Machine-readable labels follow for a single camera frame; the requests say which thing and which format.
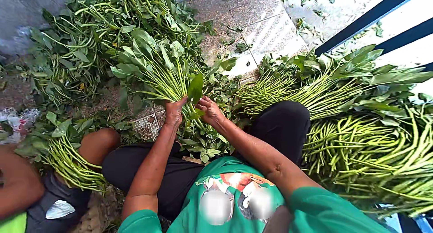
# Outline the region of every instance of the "green shirt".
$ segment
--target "green shirt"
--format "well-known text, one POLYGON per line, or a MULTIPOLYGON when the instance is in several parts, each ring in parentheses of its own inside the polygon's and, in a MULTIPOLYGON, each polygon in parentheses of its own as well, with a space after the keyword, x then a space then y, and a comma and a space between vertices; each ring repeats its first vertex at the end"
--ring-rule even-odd
POLYGON ((0 221, 0 233, 24 233, 26 220, 27 213, 24 212, 0 221))
MULTIPOLYGON (((181 213, 167 232, 262 232, 267 220, 255 218, 248 205, 242 203, 259 187, 269 189, 274 199, 274 209, 287 203, 294 215, 289 227, 290 233, 389 233, 348 201, 321 188, 299 188, 293 192, 290 201, 285 202, 278 188, 264 179, 259 171, 230 156, 219 158, 202 170, 185 198, 181 213), (233 202, 231 216, 223 225, 209 224, 199 210, 200 199, 211 186, 213 189, 218 187, 233 202)), ((153 211, 135 212, 128 216, 119 228, 119 233, 138 232, 161 232, 158 216, 153 211)))

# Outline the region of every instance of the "printed graphic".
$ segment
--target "printed graphic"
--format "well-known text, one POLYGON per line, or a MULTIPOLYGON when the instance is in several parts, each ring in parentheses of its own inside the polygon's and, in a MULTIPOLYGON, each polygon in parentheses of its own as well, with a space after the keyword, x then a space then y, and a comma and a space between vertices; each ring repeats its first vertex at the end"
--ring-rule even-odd
MULTIPOLYGON (((203 192, 203 197, 207 192, 213 190, 219 190, 229 196, 232 212, 227 221, 232 218, 234 208, 234 195, 227 190, 228 187, 233 187, 241 192, 239 199, 237 200, 237 207, 241 211, 242 215, 247 219, 257 219, 254 217, 251 208, 249 207, 249 197, 258 188, 261 188, 261 184, 267 183, 270 186, 275 186, 271 181, 251 173, 228 173, 220 175, 208 176, 202 180, 197 181, 197 186, 203 184, 206 189, 203 192)), ((260 219, 263 223, 267 223, 267 219, 260 219)))

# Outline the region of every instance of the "vegetable bundle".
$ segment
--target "vegetable bundle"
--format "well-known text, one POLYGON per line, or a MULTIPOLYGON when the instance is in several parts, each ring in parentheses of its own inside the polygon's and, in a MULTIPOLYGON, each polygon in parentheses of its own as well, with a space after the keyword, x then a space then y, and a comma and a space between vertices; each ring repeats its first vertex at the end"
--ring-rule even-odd
POLYGON ((381 116, 396 112, 399 109, 390 104, 412 95, 408 91, 413 84, 430 79, 433 73, 393 65, 375 68, 373 61, 382 50, 374 48, 365 46, 341 59, 325 54, 317 58, 312 53, 293 58, 265 56, 256 85, 244 85, 237 94, 243 112, 257 115, 282 100, 303 104, 311 120, 350 109, 367 109, 381 116))
MULTIPOLYGON (((157 42, 142 29, 134 30, 131 35, 133 48, 124 46, 124 52, 118 53, 117 58, 121 63, 117 67, 111 67, 113 74, 121 79, 137 79, 140 84, 128 88, 135 95, 144 94, 143 101, 165 99, 176 102, 188 95, 192 102, 182 107, 184 123, 178 135, 182 148, 190 152, 200 152, 203 162, 217 154, 233 151, 223 136, 201 122, 202 111, 195 109, 193 105, 201 98, 203 83, 206 86, 205 92, 212 94, 218 83, 214 80, 215 75, 223 79, 219 72, 230 70, 235 58, 218 61, 213 67, 201 67, 177 40, 170 42, 164 39, 157 42)), ((233 82, 227 82, 226 90, 235 88, 231 85, 233 82)), ((230 104, 230 97, 227 94, 222 98, 230 104)))
POLYGON ((188 42, 185 51, 200 64, 200 32, 213 31, 176 0, 70 0, 58 17, 47 11, 43 17, 51 28, 33 30, 26 74, 36 100, 57 106, 95 99, 113 77, 111 56, 122 46, 132 47, 131 31, 137 27, 157 40, 188 42))
POLYGON ((69 187, 104 191, 107 182, 101 173, 94 171, 101 167, 90 164, 78 152, 82 138, 90 132, 112 127, 120 133, 122 144, 142 141, 130 129, 131 123, 124 121, 125 117, 112 120, 111 115, 106 110, 93 114, 90 119, 74 117, 65 120, 63 115, 47 112, 45 117, 37 120, 15 152, 50 165, 69 187))
POLYGON ((433 114, 425 104, 405 110, 407 117, 382 122, 367 115, 313 122, 303 149, 309 174, 360 207, 392 204, 367 212, 433 210, 433 114))

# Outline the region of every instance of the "concrete wall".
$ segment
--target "concrete wall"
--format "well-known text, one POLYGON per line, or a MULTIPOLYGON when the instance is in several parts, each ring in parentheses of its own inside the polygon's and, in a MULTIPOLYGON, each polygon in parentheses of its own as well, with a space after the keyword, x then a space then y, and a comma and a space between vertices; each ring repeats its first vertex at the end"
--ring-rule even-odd
POLYGON ((30 27, 43 27, 42 8, 58 14, 67 0, 0 0, 0 55, 25 54, 30 27))

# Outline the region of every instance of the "metal bar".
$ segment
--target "metal bar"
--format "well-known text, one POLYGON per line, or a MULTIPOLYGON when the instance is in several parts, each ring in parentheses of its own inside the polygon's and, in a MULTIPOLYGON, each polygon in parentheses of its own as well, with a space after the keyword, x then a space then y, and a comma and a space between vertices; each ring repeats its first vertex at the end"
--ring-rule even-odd
POLYGON ((429 64, 425 64, 425 65, 423 65, 423 66, 420 66, 420 67, 426 67, 424 70, 422 70, 422 71, 433 71, 433 62, 432 63, 429 63, 429 64))
POLYGON ((360 18, 352 22, 349 26, 341 30, 331 39, 319 46, 316 49, 316 54, 321 55, 322 53, 333 50, 343 42, 346 42, 369 26, 375 24, 384 16, 393 12, 395 9, 409 1, 410 0, 383 0, 360 18))
POLYGON ((433 18, 378 44, 375 49, 383 49, 382 54, 386 54, 430 34, 433 34, 433 18))

